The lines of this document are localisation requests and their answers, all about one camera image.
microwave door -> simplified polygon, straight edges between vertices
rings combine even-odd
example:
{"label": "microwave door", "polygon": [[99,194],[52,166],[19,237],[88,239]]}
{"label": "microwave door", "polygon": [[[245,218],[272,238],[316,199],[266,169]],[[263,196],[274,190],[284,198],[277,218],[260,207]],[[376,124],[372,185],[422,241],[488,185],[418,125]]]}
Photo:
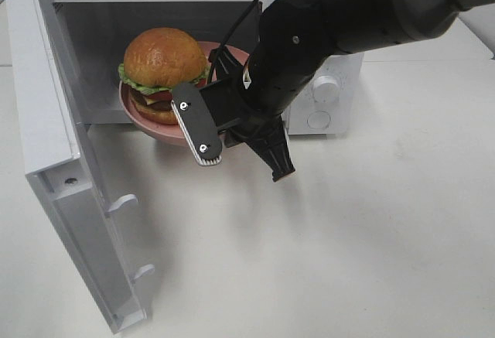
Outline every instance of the microwave door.
{"label": "microwave door", "polygon": [[153,266],[125,247],[124,224],[138,216],[138,203],[134,195],[107,198],[54,7],[53,0],[7,0],[26,178],[116,333],[145,319],[136,279]]}

lettuce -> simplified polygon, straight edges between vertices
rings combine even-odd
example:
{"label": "lettuce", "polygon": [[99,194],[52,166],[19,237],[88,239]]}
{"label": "lettuce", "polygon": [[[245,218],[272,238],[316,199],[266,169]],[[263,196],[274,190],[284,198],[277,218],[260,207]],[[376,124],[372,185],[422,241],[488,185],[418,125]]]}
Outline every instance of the lettuce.
{"label": "lettuce", "polygon": [[[207,66],[203,70],[203,73],[201,75],[199,75],[196,79],[191,81],[191,83],[198,84],[202,79],[208,78],[209,72],[210,72],[210,65],[207,64]],[[125,73],[123,63],[118,65],[118,75],[121,78],[122,83],[126,83],[126,84],[130,85],[131,87],[133,87],[134,89],[139,90],[145,96],[150,96],[154,93],[158,93],[158,92],[161,92],[163,90],[168,90],[169,92],[172,91],[171,87],[146,87],[145,85],[138,84],[138,83],[134,82]]]}

bottom bun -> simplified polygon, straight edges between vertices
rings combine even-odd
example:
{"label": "bottom bun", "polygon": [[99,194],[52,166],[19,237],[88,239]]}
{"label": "bottom bun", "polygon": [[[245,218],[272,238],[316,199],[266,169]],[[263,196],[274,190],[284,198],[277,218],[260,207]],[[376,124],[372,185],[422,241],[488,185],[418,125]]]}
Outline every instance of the bottom bun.
{"label": "bottom bun", "polygon": [[157,111],[153,110],[152,108],[147,108],[146,106],[143,106],[139,102],[137,102],[134,97],[132,97],[131,94],[131,100],[134,106],[136,107],[136,110],[138,113],[143,117],[148,120],[154,121],[155,123],[159,124],[178,124],[179,122],[177,121],[176,115],[173,113],[173,111]]}

screw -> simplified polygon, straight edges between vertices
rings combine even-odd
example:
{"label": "screw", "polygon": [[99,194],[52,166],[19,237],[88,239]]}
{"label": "screw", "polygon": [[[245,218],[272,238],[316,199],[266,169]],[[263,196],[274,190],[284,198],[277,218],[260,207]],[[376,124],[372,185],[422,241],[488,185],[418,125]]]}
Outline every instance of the screw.
{"label": "screw", "polygon": [[67,178],[65,180],[65,184],[68,185],[68,186],[77,185],[77,178]]}

cheese slice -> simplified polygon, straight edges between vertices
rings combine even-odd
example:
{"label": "cheese slice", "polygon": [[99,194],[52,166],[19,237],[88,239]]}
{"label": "cheese slice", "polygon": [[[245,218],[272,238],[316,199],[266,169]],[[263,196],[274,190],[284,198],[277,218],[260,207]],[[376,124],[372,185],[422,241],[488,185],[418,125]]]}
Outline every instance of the cheese slice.
{"label": "cheese slice", "polygon": [[146,97],[146,96],[144,96],[144,95],[143,95],[142,97],[145,99],[146,104],[147,104],[148,106],[149,106],[150,104],[155,104],[156,102],[159,102],[159,100],[158,100],[158,101],[157,101],[157,100],[152,100],[151,98],[147,98],[147,97]]}

